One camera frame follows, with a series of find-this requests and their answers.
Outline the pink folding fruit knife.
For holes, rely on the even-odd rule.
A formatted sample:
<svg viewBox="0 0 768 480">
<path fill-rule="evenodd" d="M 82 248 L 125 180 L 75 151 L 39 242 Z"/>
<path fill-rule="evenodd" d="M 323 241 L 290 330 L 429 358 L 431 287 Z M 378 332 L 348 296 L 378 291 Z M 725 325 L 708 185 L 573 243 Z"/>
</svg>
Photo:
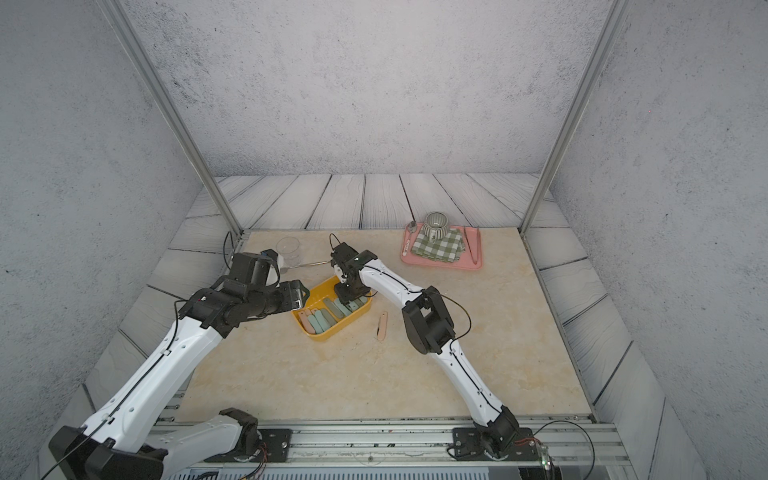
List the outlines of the pink folding fruit knife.
<svg viewBox="0 0 768 480">
<path fill-rule="evenodd" d="M 383 311 L 379 315 L 379 320 L 377 324 L 377 331 L 376 331 L 376 339 L 379 342 L 383 342 L 386 339 L 387 336 L 387 330 L 388 330 L 388 320 L 389 315 L 387 311 Z"/>
</svg>

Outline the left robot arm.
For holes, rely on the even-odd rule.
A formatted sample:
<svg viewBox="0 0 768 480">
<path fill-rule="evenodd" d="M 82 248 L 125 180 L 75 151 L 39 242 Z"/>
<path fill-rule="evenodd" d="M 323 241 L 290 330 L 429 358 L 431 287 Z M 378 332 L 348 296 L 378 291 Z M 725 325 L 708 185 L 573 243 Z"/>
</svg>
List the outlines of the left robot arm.
<svg viewBox="0 0 768 480">
<path fill-rule="evenodd" d="M 309 297 L 299 280 L 267 285 L 221 278 L 198 290 L 126 384 L 81 426 L 53 435 L 49 449 L 57 467 L 68 479 L 164 479 L 213 457 L 264 463 L 257 419 L 236 408 L 167 437 L 150 431 L 184 381 L 234 329 L 299 310 Z"/>
</svg>

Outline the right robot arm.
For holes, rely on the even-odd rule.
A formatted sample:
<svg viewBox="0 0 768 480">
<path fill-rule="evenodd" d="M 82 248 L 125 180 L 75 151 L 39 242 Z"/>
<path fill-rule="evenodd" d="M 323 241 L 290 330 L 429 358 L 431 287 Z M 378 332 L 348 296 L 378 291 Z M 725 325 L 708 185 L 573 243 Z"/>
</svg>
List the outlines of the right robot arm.
<svg viewBox="0 0 768 480">
<path fill-rule="evenodd" d="M 502 460 L 523 437 L 517 418 L 484 383 L 466 357 L 445 298 L 434 287 L 419 287 L 377 259 L 361 254 L 333 260 L 341 292 L 354 298 L 373 290 L 401 308 L 407 338 L 421 354 L 435 360 L 466 404 L 485 455 Z"/>
</svg>

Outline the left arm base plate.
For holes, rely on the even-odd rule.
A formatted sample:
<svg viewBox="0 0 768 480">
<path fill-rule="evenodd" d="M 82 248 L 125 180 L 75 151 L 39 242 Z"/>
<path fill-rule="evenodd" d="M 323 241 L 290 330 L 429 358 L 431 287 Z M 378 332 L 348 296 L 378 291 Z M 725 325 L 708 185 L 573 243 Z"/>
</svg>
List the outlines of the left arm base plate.
<svg viewBox="0 0 768 480">
<path fill-rule="evenodd" d="M 288 428 L 259 429 L 256 461 L 267 464 L 286 463 L 293 431 Z"/>
</svg>

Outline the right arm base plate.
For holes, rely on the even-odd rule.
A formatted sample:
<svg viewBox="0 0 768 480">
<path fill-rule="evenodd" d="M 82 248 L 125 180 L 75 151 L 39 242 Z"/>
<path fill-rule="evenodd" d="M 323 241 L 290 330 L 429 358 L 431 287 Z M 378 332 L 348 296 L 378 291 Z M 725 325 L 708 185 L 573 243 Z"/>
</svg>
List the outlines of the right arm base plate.
<svg viewBox="0 0 768 480">
<path fill-rule="evenodd" d="M 530 429 L 522 428 L 507 441 L 495 440 L 476 427 L 457 427 L 452 430 L 452 443 L 446 451 L 456 461 L 539 461 L 541 455 L 531 433 Z"/>
</svg>

